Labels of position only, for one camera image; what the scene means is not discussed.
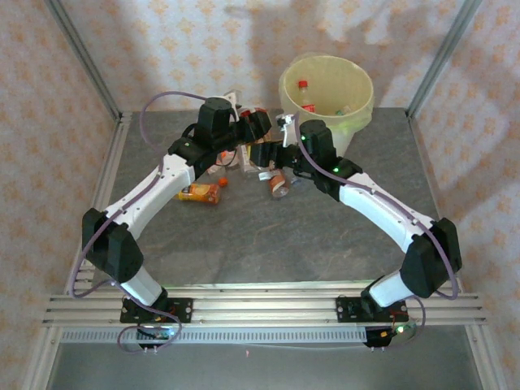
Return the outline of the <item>aluminium frame rail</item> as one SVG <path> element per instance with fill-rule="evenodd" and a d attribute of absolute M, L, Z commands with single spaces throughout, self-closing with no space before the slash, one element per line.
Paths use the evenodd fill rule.
<path fill-rule="evenodd" d="M 191 327 L 311 327 L 336 325 L 336 298 L 356 297 L 363 282 L 287 282 L 264 284 L 194 284 L 168 289 L 171 297 L 193 299 Z M 55 326 L 117 326 L 123 295 L 102 288 L 82 299 L 50 298 L 45 323 Z M 432 326 L 486 324 L 490 314 L 475 292 L 450 301 L 432 296 L 409 299 L 413 319 L 424 316 Z"/>

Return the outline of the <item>clear square bottle white label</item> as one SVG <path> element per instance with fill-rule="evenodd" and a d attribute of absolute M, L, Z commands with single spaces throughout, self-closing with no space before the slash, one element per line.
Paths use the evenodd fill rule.
<path fill-rule="evenodd" d="M 250 160 L 250 145 L 242 145 L 240 147 L 240 169 L 245 174 L 257 173 L 261 171 L 261 168 L 257 167 Z"/>

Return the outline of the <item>orange juice bottle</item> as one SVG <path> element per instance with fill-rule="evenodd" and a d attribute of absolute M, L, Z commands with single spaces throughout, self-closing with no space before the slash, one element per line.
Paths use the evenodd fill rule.
<path fill-rule="evenodd" d="M 175 197 L 180 201 L 202 202 L 216 205 L 220 201 L 221 188 L 217 184 L 197 184 L 193 183 L 180 192 Z"/>

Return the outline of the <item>red label cola bottle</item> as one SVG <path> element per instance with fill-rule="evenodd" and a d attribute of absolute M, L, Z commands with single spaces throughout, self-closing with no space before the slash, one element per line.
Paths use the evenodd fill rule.
<path fill-rule="evenodd" d="M 297 82 L 298 86 L 298 98 L 300 107 L 304 109 L 305 111 L 308 111 L 310 113 L 315 112 L 315 104 L 312 101 L 312 98 L 310 96 L 309 91 L 309 85 L 306 80 L 299 80 Z"/>

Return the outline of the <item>aluminium side rail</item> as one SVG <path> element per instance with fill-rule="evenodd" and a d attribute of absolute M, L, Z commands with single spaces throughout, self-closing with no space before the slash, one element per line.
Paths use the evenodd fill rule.
<path fill-rule="evenodd" d="M 131 121 L 130 111 L 124 112 L 122 117 L 115 121 L 90 207 L 103 210 L 109 204 Z"/>

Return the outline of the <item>brown Nescafe coffee bottle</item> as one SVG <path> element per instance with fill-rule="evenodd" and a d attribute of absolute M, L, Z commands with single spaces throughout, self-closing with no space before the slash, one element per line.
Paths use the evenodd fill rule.
<path fill-rule="evenodd" d="M 281 169 L 271 169 L 268 171 L 268 174 L 269 177 L 267 183 L 269 184 L 271 196 L 274 199 L 287 196 L 289 192 L 289 184 L 284 171 Z"/>

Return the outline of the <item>aluminium frame leg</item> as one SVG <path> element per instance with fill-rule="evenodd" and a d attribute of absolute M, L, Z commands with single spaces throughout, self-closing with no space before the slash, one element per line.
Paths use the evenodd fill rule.
<path fill-rule="evenodd" d="M 43 327 L 32 343 L 22 390 L 46 390 L 62 336 L 61 327 Z"/>
<path fill-rule="evenodd" d="M 483 390 L 507 390 L 507 381 L 489 326 L 466 325 L 465 329 Z"/>

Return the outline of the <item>small circuit board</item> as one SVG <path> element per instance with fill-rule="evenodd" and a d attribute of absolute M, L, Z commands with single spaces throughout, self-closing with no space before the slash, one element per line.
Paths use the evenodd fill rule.
<path fill-rule="evenodd" d="M 142 327 L 139 326 L 136 329 L 137 334 L 142 340 L 170 340 L 174 335 L 175 331 L 166 327 Z"/>
<path fill-rule="evenodd" d="M 363 344 L 371 350 L 398 349 L 410 344 L 418 336 L 420 327 L 411 323 L 388 327 L 368 327 Z"/>

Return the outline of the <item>red and brown label bottle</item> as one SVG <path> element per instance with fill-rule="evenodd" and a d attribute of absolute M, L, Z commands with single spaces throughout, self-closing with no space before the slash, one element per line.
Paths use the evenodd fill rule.
<path fill-rule="evenodd" d="M 241 118 L 244 118 L 245 121 L 249 123 L 247 115 L 250 113 L 250 111 L 255 111 L 255 110 L 264 110 L 264 111 L 266 111 L 265 109 L 260 108 L 260 107 L 252 107 L 252 108 L 242 107 L 242 108 L 239 109 L 239 115 L 240 115 Z"/>

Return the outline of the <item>aluminium frame post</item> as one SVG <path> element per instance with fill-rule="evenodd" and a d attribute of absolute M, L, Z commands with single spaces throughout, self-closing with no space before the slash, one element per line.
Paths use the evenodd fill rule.
<path fill-rule="evenodd" d="M 464 0 L 462 3 L 451 27 L 444 36 L 430 67 L 422 78 L 411 103 L 405 110 L 408 119 L 413 119 L 418 115 L 482 2 L 483 0 Z"/>
<path fill-rule="evenodd" d="M 101 72 L 93 61 L 86 44 L 67 13 L 62 0 L 43 0 L 43 2 L 62 31 L 68 45 L 83 67 L 86 76 L 89 78 L 98 96 L 101 98 L 103 106 L 107 109 L 110 117 L 118 122 L 122 118 L 122 111 L 119 109 L 106 82 L 103 80 Z"/>

